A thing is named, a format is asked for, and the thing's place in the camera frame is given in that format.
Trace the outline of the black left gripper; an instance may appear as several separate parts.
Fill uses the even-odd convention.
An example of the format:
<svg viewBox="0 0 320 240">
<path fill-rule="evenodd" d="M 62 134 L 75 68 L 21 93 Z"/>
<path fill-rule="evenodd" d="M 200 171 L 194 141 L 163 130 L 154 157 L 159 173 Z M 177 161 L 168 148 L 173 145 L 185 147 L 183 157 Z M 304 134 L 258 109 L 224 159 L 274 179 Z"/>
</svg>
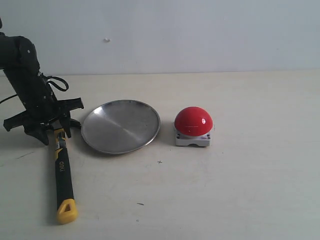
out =
<svg viewBox="0 0 320 240">
<path fill-rule="evenodd" d="M 82 99 L 73 98 L 65 100 L 50 99 L 24 103 L 25 111 L 5 119 L 4 128 L 9 132 L 13 128 L 23 126 L 24 132 L 39 140 L 44 145 L 49 145 L 46 133 L 51 129 L 63 129 L 68 138 L 71 138 L 71 128 L 80 128 L 81 124 L 71 118 L 71 111 L 83 109 Z"/>
</svg>

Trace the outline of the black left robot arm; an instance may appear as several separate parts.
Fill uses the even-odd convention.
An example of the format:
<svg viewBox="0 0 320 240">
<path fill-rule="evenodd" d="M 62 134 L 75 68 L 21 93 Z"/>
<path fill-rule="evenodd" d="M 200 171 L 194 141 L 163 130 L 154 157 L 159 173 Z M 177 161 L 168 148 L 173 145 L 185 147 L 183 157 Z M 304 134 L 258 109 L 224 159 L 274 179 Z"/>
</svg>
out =
<svg viewBox="0 0 320 240">
<path fill-rule="evenodd" d="M 53 88 L 66 92 L 69 84 L 40 71 L 35 45 L 28 38 L 0 34 L 0 69 L 25 108 L 4 120 L 7 131 L 22 126 L 27 135 L 48 145 L 47 131 L 63 130 L 70 138 L 72 127 L 81 128 L 80 122 L 72 119 L 70 113 L 84 108 L 81 98 L 57 99 Z"/>
</svg>

